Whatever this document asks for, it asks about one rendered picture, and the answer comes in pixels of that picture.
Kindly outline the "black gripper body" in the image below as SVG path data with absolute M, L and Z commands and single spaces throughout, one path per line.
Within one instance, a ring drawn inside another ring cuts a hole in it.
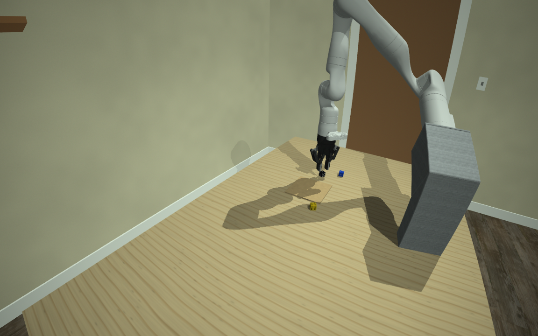
M 323 149 L 326 147 L 327 151 L 326 151 L 326 155 L 329 155 L 329 147 L 332 148 L 332 150 L 334 149 L 335 147 L 335 140 L 334 141 L 328 141 L 326 140 L 326 137 L 323 137 L 321 135 L 317 135 L 317 146 L 318 146 L 318 152 L 320 155 L 322 155 L 323 153 Z M 317 147 L 316 146 L 316 147 Z

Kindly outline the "tan flat mat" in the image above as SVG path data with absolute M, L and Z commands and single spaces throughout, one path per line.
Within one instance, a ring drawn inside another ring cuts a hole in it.
M 330 184 L 300 176 L 285 193 L 321 204 L 331 187 Z

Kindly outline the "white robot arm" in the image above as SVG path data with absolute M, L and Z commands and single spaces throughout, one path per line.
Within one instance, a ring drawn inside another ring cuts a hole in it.
M 341 100 L 346 90 L 345 69 L 352 20 L 364 28 L 376 50 L 402 75 L 420 99 L 421 129 L 425 123 L 455 128 L 441 75 L 435 70 L 418 78 L 412 74 L 408 44 L 368 0 L 334 0 L 333 32 L 326 64 L 330 80 L 319 86 L 318 134 L 330 141 L 347 139 L 347 133 L 337 131 L 338 108 L 334 102 Z

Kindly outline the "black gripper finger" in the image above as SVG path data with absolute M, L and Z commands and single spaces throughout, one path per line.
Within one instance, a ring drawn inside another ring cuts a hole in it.
M 340 149 L 340 147 L 337 146 L 337 145 L 335 145 L 333 150 L 332 150 L 331 147 L 329 147 L 329 155 L 326 155 L 326 161 L 325 161 L 325 169 L 326 170 L 328 170 L 330 168 L 330 162 L 335 159 L 339 149 Z
M 318 151 L 318 146 L 315 149 L 310 149 L 310 152 L 312 155 L 312 161 L 315 161 L 317 163 L 316 169 L 318 171 L 322 171 L 322 161 L 325 157 L 327 149 L 326 147 L 323 149 L 322 155 L 320 155 L 319 152 L 317 153 L 317 151 Z

